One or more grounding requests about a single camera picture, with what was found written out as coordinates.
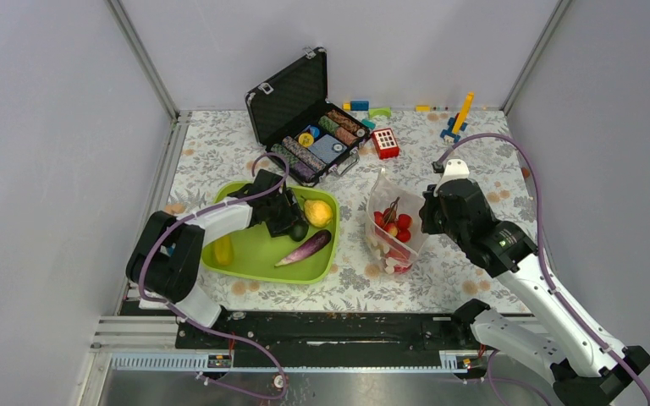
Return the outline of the green avocado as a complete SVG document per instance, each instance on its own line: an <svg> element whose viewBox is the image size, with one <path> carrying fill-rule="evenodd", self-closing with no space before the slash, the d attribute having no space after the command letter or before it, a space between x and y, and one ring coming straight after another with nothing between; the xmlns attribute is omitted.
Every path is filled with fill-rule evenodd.
<svg viewBox="0 0 650 406"><path fill-rule="evenodd" d="M309 232L309 224L307 221L295 221L288 230L289 237L295 241L302 241Z"/></svg>

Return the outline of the purple eggplant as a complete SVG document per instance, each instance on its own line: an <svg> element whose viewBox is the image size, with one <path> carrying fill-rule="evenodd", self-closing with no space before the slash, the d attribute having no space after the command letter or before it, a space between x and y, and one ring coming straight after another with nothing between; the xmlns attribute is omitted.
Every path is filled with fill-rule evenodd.
<svg viewBox="0 0 650 406"><path fill-rule="evenodd" d="M332 234L328 230L320 230L314 233L307 241L298 248L278 261L274 266L287 266L299 261L303 261L326 247L332 240Z"/></svg>

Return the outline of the clear zip top bag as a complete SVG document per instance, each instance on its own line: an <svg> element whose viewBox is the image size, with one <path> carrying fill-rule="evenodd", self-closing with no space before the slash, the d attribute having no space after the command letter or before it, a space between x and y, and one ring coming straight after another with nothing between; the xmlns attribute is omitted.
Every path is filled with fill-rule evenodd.
<svg viewBox="0 0 650 406"><path fill-rule="evenodd" d="M366 242L387 274L410 271L423 248L427 235L421 231L419 211L422 196L413 194L388 179L381 168L366 201Z"/></svg>

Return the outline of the red apple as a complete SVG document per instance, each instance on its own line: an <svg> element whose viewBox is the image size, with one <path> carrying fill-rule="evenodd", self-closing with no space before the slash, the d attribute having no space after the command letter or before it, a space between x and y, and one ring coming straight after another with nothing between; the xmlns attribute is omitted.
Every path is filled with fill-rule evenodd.
<svg viewBox="0 0 650 406"><path fill-rule="evenodd" d="M412 264L396 264L394 266L394 274L404 274L411 270Z"/></svg>

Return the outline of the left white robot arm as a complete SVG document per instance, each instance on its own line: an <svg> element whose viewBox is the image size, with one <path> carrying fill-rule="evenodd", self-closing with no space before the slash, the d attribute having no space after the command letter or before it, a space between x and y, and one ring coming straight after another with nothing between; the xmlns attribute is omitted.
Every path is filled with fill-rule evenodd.
<svg viewBox="0 0 650 406"><path fill-rule="evenodd" d="M265 225L271 237L304 234L305 218L284 178L260 170L217 204L183 217L150 215L125 268L144 300L171 305L197 324L196 336L210 348L226 342L229 326L221 306L198 284L202 249L231 233Z"/></svg>

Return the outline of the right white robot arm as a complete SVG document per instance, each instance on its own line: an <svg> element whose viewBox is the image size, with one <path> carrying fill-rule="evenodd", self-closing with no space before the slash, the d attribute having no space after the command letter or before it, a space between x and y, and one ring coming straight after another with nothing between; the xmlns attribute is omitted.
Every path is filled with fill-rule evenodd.
<svg viewBox="0 0 650 406"><path fill-rule="evenodd" d="M526 232L494 216L463 161L434 162L432 167L441 179L423 193L422 232L447 235L548 333L544 337L510 325L489 304L471 299L453 314L454 342L462 348L481 343L504 351L549 383L564 405L609 405L638 381L650 365L650 354L612 336L557 283Z"/></svg>

